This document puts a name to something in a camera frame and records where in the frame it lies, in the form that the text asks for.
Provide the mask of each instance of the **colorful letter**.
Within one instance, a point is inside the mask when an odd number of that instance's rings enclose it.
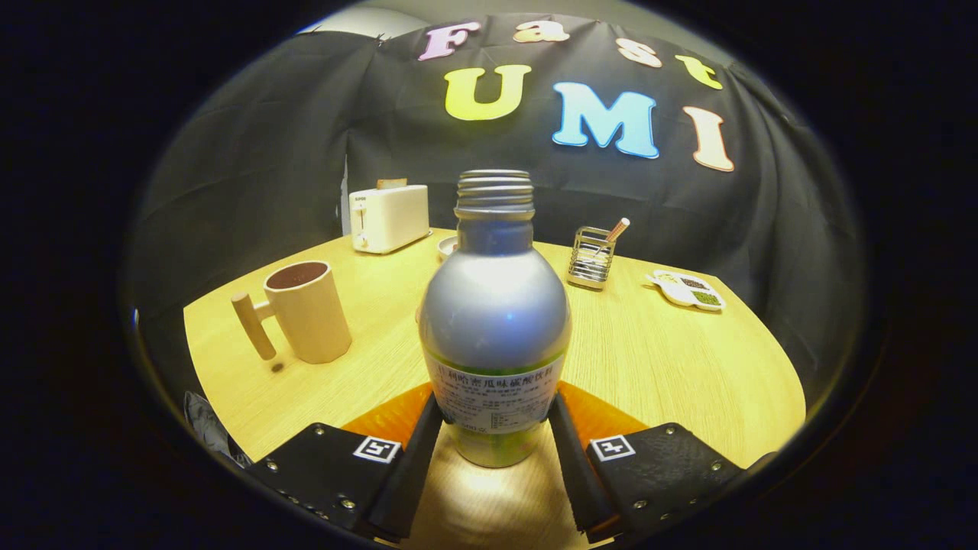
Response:
[[[512,36],[516,42],[562,42],[570,38],[563,31],[563,25],[556,21],[531,21],[516,26],[517,33]]]
[[[618,38],[614,43],[618,44],[618,53],[626,59],[652,68],[662,67],[662,62],[655,57],[655,50],[648,46],[628,38]]]
[[[727,157],[724,136],[720,133],[720,124],[723,124],[724,120],[716,113],[699,107],[683,107],[683,113],[692,118],[692,125],[696,129],[696,140],[699,142],[692,158],[708,168],[733,172],[734,163]]]
[[[699,80],[714,90],[724,89],[723,84],[717,82],[713,78],[710,78],[710,74],[716,74],[717,72],[704,65],[699,59],[691,58],[689,56],[676,56],[676,59],[686,65],[686,70],[689,71],[689,75],[696,80]]]
[[[554,141],[560,145],[583,147],[588,144],[582,123],[587,122],[599,147],[607,147],[622,127],[621,139],[615,147],[622,153],[655,159],[659,150],[652,143],[652,108],[655,100],[635,92],[624,92],[606,109],[601,99],[587,84],[558,82],[556,90],[563,96],[563,117]]]
[[[427,32],[428,47],[418,58],[418,61],[443,58],[454,54],[455,48],[452,48],[450,44],[461,46],[468,39],[469,32],[475,32],[481,27],[482,25],[480,23],[469,22],[429,30]]]
[[[506,116],[523,100],[523,75],[532,69],[526,65],[501,65],[496,74],[503,78],[499,99],[492,103],[475,101],[475,81],[486,69],[458,69],[445,74],[445,111],[461,120],[489,120]]]

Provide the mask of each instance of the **bottle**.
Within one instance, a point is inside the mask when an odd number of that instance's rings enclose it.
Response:
[[[570,342],[570,304],[533,248],[527,172],[464,172],[458,195],[459,247],[428,283],[419,331],[456,448],[500,468],[537,444]]]

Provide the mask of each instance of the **letter m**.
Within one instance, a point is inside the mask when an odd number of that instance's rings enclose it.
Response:
[[[620,127],[621,139],[614,144],[618,151],[646,159],[659,156],[659,150],[652,143],[651,115],[655,107],[652,98],[624,92],[611,109],[606,109],[587,84],[558,82],[554,84],[554,90],[563,96],[563,118],[560,131],[554,134],[555,142],[576,147],[587,145],[588,136],[583,132],[587,122],[599,147],[607,147]]]

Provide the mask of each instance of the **wooden mug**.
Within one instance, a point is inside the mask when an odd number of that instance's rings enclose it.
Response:
[[[251,304],[248,293],[237,293],[231,303],[244,331],[262,359],[275,357],[261,322],[275,316],[286,340],[299,359],[329,363],[350,348],[333,270],[324,261],[300,261],[277,270],[265,279],[268,301]]]

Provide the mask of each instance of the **white dish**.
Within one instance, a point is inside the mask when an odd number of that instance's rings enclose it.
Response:
[[[662,289],[662,294],[676,305],[692,305],[707,311],[719,311],[727,307],[727,302],[720,293],[699,277],[657,269],[652,275],[645,275],[645,278]],[[714,298],[719,304],[707,303],[695,293],[699,293],[704,299]]]
[[[453,237],[448,237],[438,241],[438,257],[442,261],[455,251],[455,246],[459,243],[459,236],[455,235]]]

